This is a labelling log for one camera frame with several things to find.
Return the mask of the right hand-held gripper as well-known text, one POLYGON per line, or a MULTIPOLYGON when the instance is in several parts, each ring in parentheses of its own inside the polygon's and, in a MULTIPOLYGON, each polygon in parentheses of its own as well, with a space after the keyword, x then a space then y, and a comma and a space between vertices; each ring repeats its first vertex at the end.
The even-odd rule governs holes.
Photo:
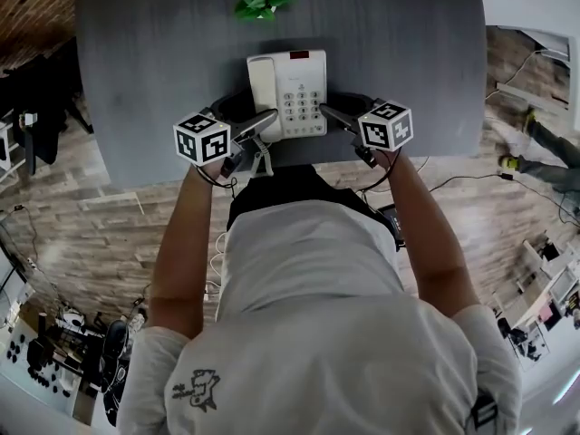
POLYGON ((344 131, 360 130, 365 148, 396 152, 414 138, 411 109, 393 100, 374 104, 375 99, 363 94, 334 92, 333 108, 321 103, 319 110, 344 131))

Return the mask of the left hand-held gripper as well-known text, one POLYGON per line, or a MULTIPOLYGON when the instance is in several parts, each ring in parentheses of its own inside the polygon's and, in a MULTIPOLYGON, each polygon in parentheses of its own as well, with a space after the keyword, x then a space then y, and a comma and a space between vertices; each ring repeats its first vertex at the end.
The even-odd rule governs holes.
POLYGON ((228 178, 242 162, 244 150, 238 143, 253 139, 275 123, 278 110, 264 110, 252 118, 252 92, 230 94, 209 108, 218 120, 198 112, 173 125, 175 150, 198 167, 222 160, 221 175, 228 178))

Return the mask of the white telephone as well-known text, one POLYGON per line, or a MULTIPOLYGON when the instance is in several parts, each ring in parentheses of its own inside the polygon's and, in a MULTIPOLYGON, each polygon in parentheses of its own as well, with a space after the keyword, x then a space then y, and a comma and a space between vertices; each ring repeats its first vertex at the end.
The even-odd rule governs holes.
POLYGON ((326 118, 320 111, 327 100, 325 51, 250 56, 246 67, 256 111, 277 110, 277 119, 260 133, 263 142, 326 134, 326 118))

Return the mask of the person's left forearm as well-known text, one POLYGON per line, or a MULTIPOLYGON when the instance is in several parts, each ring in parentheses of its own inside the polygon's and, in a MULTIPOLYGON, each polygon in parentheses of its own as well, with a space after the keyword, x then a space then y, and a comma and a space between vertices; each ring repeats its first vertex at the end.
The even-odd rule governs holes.
POLYGON ((203 330, 213 185, 194 167, 184 178, 157 255, 149 325, 189 339, 203 330))

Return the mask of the person's right forearm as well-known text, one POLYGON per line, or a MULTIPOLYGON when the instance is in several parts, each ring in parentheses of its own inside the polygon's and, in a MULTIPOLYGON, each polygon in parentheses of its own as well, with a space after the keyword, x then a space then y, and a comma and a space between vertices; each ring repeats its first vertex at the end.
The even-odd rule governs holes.
POLYGON ((411 161, 399 152, 373 156, 387 173, 419 298, 447 317, 477 305, 459 241, 411 161))

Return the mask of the person's black trousers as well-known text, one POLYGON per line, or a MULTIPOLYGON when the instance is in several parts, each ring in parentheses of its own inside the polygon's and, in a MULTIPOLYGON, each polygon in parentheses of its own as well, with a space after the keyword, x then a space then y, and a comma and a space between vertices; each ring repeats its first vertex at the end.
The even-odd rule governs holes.
POLYGON ((249 180, 230 205, 227 229, 244 213, 307 200, 343 205, 379 222, 395 236, 387 218, 373 211, 353 190, 333 188, 317 174, 312 165, 277 168, 272 177, 249 180))

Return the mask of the black waist-mounted box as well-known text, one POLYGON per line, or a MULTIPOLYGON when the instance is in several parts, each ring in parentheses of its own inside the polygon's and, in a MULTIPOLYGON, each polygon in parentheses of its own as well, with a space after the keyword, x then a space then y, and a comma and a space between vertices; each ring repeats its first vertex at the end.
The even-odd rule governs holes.
POLYGON ((401 224, 395 205, 390 204, 389 206, 379 208, 378 212, 385 218, 385 225, 391 231, 396 251, 399 252, 402 248, 405 248, 406 245, 401 232, 401 224))

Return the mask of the black office chair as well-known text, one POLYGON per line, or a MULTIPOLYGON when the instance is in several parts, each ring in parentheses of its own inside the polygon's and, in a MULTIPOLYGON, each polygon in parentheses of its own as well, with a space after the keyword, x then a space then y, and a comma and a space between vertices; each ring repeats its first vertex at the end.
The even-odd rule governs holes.
POLYGON ((11 109, 17 143, 25 148, 28 173, 36 172, 36 161, 55 162, 59 136, 72 118, 89 134, 93 126, 82 116, 76 101, 82 94, 82 80, 75 38, 53 54, 42 54, 18 67, 4 69, 0 75, 0 118, 11 109), (36 113, 38 121, 30 128, 19 126, 19 114, 36 113))

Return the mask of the white desk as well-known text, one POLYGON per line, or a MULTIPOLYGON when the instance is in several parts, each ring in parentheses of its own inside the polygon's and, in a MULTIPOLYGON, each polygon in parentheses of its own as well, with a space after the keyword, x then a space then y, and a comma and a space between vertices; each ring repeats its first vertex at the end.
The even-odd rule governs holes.
POLYGON ((485 102, 524 103, 562 119, 574 106, 575 79, 565 37, 503 26, 486 28, 488 74, 485 102))

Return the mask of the person's white shirt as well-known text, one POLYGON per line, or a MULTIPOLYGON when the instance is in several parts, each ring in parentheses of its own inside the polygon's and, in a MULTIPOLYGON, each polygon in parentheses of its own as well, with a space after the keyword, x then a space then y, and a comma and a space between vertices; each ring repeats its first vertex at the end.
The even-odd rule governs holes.
POLYGON ((326 201, 229 229, 217 320, 136 336, 120 435, 517 435, 521 378, 492 311, 403 291, 392 235, 326 201), (474 430, 479 390, 498 417, 474 430))

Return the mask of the white step stool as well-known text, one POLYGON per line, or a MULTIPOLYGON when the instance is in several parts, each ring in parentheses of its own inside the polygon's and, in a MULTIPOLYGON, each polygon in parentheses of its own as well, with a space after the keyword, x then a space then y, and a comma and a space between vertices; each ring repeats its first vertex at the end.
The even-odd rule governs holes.
POLYGON ((26 164, 25 148, 14 138, 13 113, 11 109, 0 118, 0 184, 14 177, 26 164))

